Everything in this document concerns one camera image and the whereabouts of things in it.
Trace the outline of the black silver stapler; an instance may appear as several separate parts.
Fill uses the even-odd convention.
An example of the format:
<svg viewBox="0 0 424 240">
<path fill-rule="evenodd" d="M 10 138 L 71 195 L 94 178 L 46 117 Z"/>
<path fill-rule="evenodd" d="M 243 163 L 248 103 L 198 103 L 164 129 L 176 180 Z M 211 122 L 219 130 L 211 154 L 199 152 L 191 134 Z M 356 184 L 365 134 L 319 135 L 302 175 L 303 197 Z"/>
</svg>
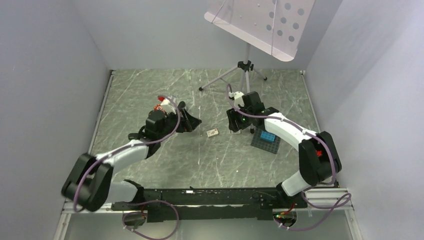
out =
<svg viewBox="0 0 424 240">
<path fill-rule="evenodd" d="M 182 116 L 186 115 L 186 103 L 184 101 L 180 101 L 177 108 Z"/>
</svg>

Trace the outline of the white staple box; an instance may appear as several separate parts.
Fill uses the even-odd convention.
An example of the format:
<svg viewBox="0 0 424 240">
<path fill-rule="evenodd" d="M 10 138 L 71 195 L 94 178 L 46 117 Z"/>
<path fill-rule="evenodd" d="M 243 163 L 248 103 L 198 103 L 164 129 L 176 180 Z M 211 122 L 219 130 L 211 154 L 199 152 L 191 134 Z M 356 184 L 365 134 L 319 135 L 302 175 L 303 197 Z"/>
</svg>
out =
<svg viewBox="0 0 424 240">
<path fill-rule="evenodd" d="M 214 129 L 208 130 L 206 134 L 208 138 L 211 138 L 211 137 L 217 136 L 219 134 L 219 131 L 217 128 L 214 128 Z"/>
</svg>

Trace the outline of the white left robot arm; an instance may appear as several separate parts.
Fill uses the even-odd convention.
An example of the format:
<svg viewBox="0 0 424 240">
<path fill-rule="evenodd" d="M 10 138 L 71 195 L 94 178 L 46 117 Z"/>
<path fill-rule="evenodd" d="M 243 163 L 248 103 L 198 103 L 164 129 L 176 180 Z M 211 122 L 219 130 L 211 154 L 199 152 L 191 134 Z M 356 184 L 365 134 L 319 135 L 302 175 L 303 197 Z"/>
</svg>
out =
<svg viewBox="0 0 424 240">
<path fill-rule="evenodd" d="M 174 133 L 190 133 L 201 123 L 201 119 L 190 115 L 184 107 L 178 107 L 176 112 L 150 111 L 145 125 L 128 135 L 127 144 L 97 155 L 80 155 L 62 186 L 61 195 L 72 200 L 75 207 L 90 212 L 118 202 L 124 202 L 131 210 L 139 209 L 146 201 L 144 187 L 129 179 L 113 182 L 114 174 L 152 157 L 161 142 Z"/>
</svg>

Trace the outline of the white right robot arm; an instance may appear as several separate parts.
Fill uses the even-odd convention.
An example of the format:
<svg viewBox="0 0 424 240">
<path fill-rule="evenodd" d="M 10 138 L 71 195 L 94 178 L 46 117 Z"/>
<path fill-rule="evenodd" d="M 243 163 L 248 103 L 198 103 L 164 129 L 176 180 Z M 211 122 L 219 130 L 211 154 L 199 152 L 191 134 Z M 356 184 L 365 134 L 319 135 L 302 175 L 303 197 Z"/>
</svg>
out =
<svg viewBox="0 0 424 240">
<path fill-rule="evenodd" d="M 233 132 L 254 126 L 275 135 L 298 152 L 298 171 L 278 184 L 276 203 L 287 208 L 295 195 L 323 184 L 334 183 L 342 164 L 334 140 L 326 131 L 315 132 L 293 122 L 274 107 L 265 107 L 257 92 L 228 92 L 228 128 Z"/>
</svg>

